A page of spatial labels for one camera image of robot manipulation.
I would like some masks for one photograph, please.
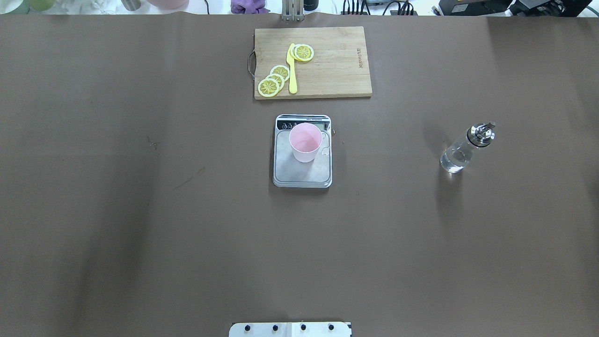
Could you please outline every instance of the bottle cap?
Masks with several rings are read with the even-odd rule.
[[[484,148],[491,144],[493,139],[495,139],[495,133],[493,132],[494,127],[496,127],[495,122],[474,124],[470,130],[468,130],[468,140],[472,145]]]

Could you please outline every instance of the black device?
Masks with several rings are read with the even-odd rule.
[[[502,13],[512,0],[440,0],[439,9],[445,16],[478,16]]]
[[[515,16],[576,17],[591,0],[517,0],[510,6]]]
[[[318,0],[304,0],[304,10],[313,11],[318,7]]]
[[[317,126],[321,131],[327,131],[329,129],[330,123],[327,121],[299,121],[300,123],[310,123]],[[298,125],[297,120],[280,120],[277,119],[277,129],[279,130],[291,130],[294,126]]]

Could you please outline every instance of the digital scale display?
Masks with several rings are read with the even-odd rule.
[[[302,122],[302,121],[277,121],[277,128],[279,130],[291,130],[294,128],[294,126],[298,125],[299,123],[314,124],[321,131],[326,131],[326,129],[328,128],[328,123],[326,123],[326,122],[311,122],[311,121],[305,121],[305,122]]]

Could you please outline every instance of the clear liquid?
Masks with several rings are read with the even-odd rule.
[[[449,148],[441,156],[441,166],[449,173],[460,172],[468,163],[470,158],[459,149]]]

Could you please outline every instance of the yellow lemon slice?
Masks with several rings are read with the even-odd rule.
[[[279,84],[279,91],[281,91],[281,89],[283,89],[283,85],[285,84],[285,78],[279,74],[270,74],[268,76],[266,76],[267,79],[273,79],[275,81],[277,81],[277,83]]]
[[[302,62],[307,62],[314,57],[314,49],[307,44],[296,44],[293,57]]]
[[[258,93],[264,97],[272,97],[279,93],[281,86],[274,79],[263,79],[258,83]]]
[[[283,80],[287,81],[289,79],[289,68],[287,66],[279,64],[275,65],[272,69],[270,69],[271,74],[279,74],[283,76]]]

